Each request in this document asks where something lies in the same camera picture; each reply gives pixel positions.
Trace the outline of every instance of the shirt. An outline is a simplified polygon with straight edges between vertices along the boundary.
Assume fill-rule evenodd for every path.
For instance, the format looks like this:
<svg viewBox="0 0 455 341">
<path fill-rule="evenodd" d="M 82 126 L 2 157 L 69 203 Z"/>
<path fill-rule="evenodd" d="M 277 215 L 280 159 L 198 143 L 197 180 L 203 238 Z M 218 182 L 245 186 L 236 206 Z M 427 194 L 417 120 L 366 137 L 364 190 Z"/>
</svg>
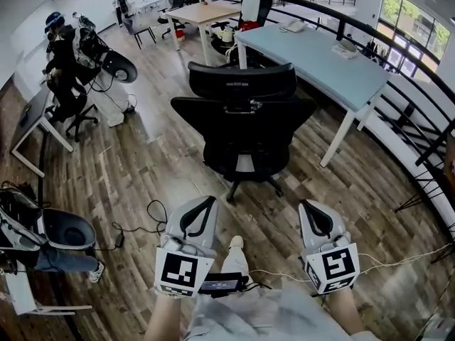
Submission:
<svg viewBox="0 0 455 341">
<path fill-rule="evenodd" d="M 290 285 L 218 299 L 198 296 L 184 340 L 378 341 L 368 331 L 349 336 L 312 297 Z"/>
</svg>

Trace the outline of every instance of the chair headrest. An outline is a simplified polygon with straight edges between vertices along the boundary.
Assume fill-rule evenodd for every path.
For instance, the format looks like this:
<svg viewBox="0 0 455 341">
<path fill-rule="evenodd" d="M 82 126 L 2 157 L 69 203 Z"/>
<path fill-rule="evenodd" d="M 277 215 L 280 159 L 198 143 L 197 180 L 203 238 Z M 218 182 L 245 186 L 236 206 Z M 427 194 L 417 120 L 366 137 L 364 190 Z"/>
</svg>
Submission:
<svg viewBox="0 0 455 341">
<path fill-rule="evenodd" d="M 191 89 L 207 99 L 280 101 L 296 91 L 296 73 L 291 63 L 238 70 L 189 62 L 188 69 Z"/>
</svg>

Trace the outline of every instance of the white chair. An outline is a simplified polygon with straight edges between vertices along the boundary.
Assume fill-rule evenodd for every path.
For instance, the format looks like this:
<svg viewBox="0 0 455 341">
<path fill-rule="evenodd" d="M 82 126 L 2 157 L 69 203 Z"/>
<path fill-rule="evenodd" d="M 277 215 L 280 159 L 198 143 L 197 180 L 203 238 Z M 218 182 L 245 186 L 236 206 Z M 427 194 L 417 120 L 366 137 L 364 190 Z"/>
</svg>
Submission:
<svg viewBox="0 0 455 341">
<path fill-rule="evenodd" d="M 91 305 L 41 305 L 35 300 L 31 292 L 30 283 L 26 267 L 17 262 L 18 273 L 5 274 L 6 287 L 8 288 L 8 301 L 14 307 L 17 315 L 25 313 L 31 315 L 75 315 L 75 310 L 89 310 L 92 309 Z"/>
</svg>

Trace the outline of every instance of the wooden desk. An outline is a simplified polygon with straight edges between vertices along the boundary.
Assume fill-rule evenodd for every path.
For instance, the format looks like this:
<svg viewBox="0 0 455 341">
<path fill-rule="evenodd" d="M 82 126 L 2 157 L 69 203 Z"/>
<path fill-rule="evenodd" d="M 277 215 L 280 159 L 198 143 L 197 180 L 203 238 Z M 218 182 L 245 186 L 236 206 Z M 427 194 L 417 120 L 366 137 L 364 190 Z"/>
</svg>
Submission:
<svg viewBox="0 0 455 341">
<path fill-rule="evenodd" d="M 213 2 L 209 2 L 206 5 L 202 3 L 187 5 L 183 8 L 166 12 L 176 50 L 180 50 L 180 45 L 178 44 L 176 30 L 173 27 L 172 19 L 178 19 L 181 22 L 190 23 L 199 27 L 200 40 L 202 42 L 206 65 L 211 64 L 208 52 L 207 35 L 205 34 L 205 26 L 215 21 L 224 20 L 237 15 L 240 15 L 240 7 L 224 6 Z"/>
<path fill-rule="evenodd" d="M 73 151 L 73 147 L 46 119 L 46 104 L 49 98 L 50 90 L 44 86 L 41 91 L 23 108 L 19 122 L 17 123 L 16 131 L 14 132 L 13 140 L 11 141 L 11 154 L 13 154 L 17 159 L 42 178 L 44 178 L 44 173 L 18 151 L 19 146 L 38 125 L 41 125 L 45 131 L 54 135 L 54 137 L 61 142 L 61 144 L 69 152 Z"/>
<path fill-rule="evenodd" d="M 338 43 L 334 36 L 310 28 L 299 33 L 283 32 L 280 26 L 273 24 L 235 34 L 240 68 L 247 68 L 247 45 L 275 62 L 292 63 L 299 77 L 347 109 L 340 129 L 322 158 L 321 165 L 325 167 L 348 132 L 355 113 L 360 111 L 362 119 L 358 130 L 363 128 L 390 73 L 361 54 L 350 60 L 339 56 L 332 51 Z"/>
</svg>

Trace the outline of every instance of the white shoe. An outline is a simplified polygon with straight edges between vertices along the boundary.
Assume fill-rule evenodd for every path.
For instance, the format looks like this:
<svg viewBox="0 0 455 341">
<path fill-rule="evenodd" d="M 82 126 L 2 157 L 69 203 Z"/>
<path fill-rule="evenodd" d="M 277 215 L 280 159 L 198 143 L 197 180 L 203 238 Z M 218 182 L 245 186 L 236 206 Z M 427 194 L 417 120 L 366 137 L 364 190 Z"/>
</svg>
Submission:
<svg viewBox="0 0 455 341">
<path fill-rule="evenodd" d="M 239 247 L 239 248 L 243 249 L 243 237 L 241 237 L 239 235 L 234 236 L 232 238 L 232 240 L 230 241 L 229 249 L 231 249 L 233 247 Z"/>
<path fill-rule="evenodd" d="M 101 261 L 98 261 L 98 269 L 89 273 L 88 280 L 92 283 L 98 283 L 104 271 L 105 265 Z"/>
</svg>

